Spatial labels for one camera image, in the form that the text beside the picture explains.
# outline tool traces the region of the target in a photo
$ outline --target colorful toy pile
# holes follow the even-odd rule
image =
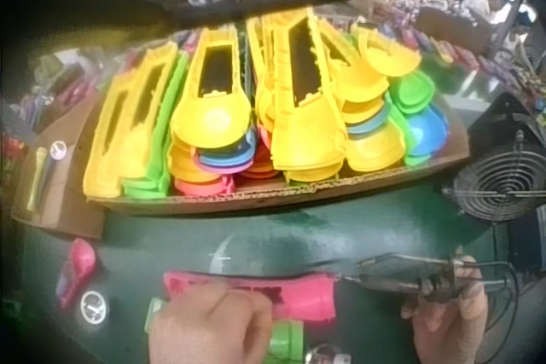
[[[301,9],[250,19],[242,51],[245,76],[237,30],[204,29],[191,63],[167,42],[115,76],[84,192],[230,194],[235,174],[264,180],[281,171],[288,182],[318,182],[345,162],[357,172],[417,165],[446,141],[419,52],[376,30],[353,26],[349,36]]]

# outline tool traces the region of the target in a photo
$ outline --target cardboard box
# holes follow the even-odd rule
[[[347,167],[334,181],[316,182],[291,187],[282,178],[270,181],[248,181],[236,184],[233,194],[205,198],[173,196],[166,199],[142,200],[131,198],[90,198],[113,211],[131,215],[183,215],[278,207],[300,204],[319,199],[339,198],[348,194],[363,193],[377,188],[414,181],[439,170],[460,163],[470,155],[468,135],[462,121],[449,108],[440,94],[434,104],[445,114],[450,123],[450,137],[444,148],[424,165],[409,168],[399,166],[365,175],[355,175]]]
[[[436,40],[445,40],[453,45],[484,54],[491,44],[492,26],[478,14],[473,13],[476,23],[468,19],[446,14],[434,8],[421,8],[415,28]]]
[[[101,95],[90,95],[57,119],[30,147],[15,191],[11,217],[39,228],[90,238],[100,238],[104,208],[89,202],[82,183],[93,134],[101,111]],[[26,209],[36,166],[36,150],[48,149],[55,141],[67,144],[67,155],[55,161],[37,212]]]

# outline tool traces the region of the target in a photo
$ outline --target hand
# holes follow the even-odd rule
[[[151,364],[259,364],[269,347],[271,301],[229,289],[222,281],[195,285],[154,317]]]
[[[475,262],[463,257],[464,262]],[[457,277],[481,278],[479,269],[458,269]],[[471,364],[484,337],[487,297],[475,282],[447,304],[419,300],[405,304],[401,316],[412,319],[414,343],[421,364]]]

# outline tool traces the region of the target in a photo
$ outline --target fan grille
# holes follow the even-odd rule
[[[468,214],[493,222],[520,217],[537,207],[546,188],[546,149],[506,146],[464,168],[454,195]]]

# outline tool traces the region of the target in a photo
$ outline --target small round object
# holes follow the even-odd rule
[[[49,148],[51,158],[60,161],[67,156],[67,144],[64,141],[55,141]]]
[[[79,304],[82,316],[90,324],[101,324],[108,314],[106,300],[99,292],[86,292]]]

